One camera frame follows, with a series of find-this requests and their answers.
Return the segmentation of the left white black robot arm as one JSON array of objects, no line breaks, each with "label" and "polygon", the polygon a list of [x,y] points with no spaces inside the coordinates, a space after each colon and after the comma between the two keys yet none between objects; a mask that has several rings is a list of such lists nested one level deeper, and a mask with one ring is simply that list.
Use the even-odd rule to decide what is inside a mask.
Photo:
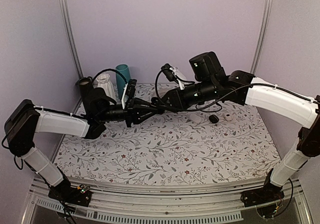
[{"label": "left white black robot arm", "polygon": [[78,116],[62,111],[50,111],[35,106],[25,99],[6,121],[5,149],[22,159],[47,183],[55,187],[55,193],[63,200],[74,197],[74,189],[68,179],[34,144],[36,133],[71,135],[87,140],[97,139],[107,122],[124,121],[128,127],[140,124],[148,118],[163,113],[163,108],[140,98],[129,97],[124,105],[108,97],[101,87],[87,92],[82,100],[86,115]]}]

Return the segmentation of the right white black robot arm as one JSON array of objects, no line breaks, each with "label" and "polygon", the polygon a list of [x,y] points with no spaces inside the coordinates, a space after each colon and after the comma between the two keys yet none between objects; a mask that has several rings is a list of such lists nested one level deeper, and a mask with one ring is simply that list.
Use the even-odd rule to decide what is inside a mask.
[{"label": "right white black robot arm", "polygon": [[264,187],[258,192],[262,202],[269,202],[293,174],[320,154],[320,98],[297,94],[241,70],[226,75],[213,51],[199,54],[189,63],[197,82],[171,89],[163,97],[156,96],[158,108],[186,112],[206,101],[231,101],[274,112],[301,125],[293,147],[268,173]]}]

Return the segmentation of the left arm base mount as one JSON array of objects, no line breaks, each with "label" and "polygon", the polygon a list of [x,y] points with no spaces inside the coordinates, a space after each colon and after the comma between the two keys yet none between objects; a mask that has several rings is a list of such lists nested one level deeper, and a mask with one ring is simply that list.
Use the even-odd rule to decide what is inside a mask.
[{"label": "left arm base mount", "polygon": [[60,183],[57,186],[51,186],[48,197],[64,203],[88,207],[92,192],[90,190],[82,191],[82,188],[71,187],[69,184]]}]

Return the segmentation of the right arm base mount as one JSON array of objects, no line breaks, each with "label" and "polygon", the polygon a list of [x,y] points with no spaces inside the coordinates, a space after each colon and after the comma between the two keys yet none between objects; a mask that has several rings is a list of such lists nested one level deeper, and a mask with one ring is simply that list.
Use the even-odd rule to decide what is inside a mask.
[{"label": "right arm base mount", "polygon": [[282,190],[272,192],[263,187],[243,191],[240,200],[245,207],[256,207],[257,214],[264,219],[274,218],[282,206],[285,195]]}]

